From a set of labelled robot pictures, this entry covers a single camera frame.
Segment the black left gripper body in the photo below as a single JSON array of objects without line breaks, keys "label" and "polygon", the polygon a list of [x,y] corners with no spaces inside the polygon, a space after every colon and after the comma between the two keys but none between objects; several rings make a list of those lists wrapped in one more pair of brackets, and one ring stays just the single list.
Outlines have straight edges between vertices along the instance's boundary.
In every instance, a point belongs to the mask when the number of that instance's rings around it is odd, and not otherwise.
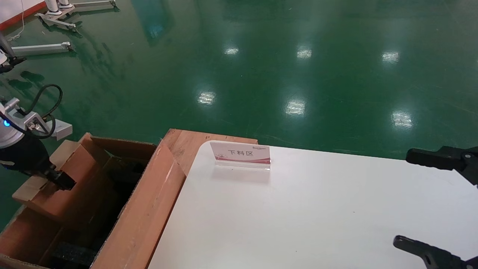
[{"label": "black left gripper body", "polygon": [[0,150],[3,167],[28,175],[48,175],[53,170],[49,157],[40,139],[26,135],[17,143]]}]

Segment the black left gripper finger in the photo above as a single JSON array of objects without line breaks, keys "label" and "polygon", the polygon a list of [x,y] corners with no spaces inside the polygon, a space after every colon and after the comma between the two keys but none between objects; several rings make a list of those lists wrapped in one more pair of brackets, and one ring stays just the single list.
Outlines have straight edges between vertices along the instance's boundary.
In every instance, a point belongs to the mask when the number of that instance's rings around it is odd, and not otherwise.
[{"label": "black left gripper finger", "polygon": [[76,182],[64,171],[49,169],[47,170],[47,179],[61,190],[69,191],[76,185]]}]

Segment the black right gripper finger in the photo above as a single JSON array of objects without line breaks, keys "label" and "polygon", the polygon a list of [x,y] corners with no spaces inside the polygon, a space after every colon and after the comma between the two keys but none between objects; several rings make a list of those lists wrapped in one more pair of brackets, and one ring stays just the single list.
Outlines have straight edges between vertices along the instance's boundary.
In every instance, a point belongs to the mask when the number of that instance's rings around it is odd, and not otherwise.
[{"label": "black right gripper finger", "polygon": [[477,269],[478,257],[463,260],[451,252],[431,246],[421,241],[397,235],[394,247],[420,257],[427,269]]},{"label": "black right gripper finger", "polygon": [[443,146],[437,151],[410,149],[406,161],[439,170],[456,170],[473,186],[478,185],[478,147],[461,149]]}]

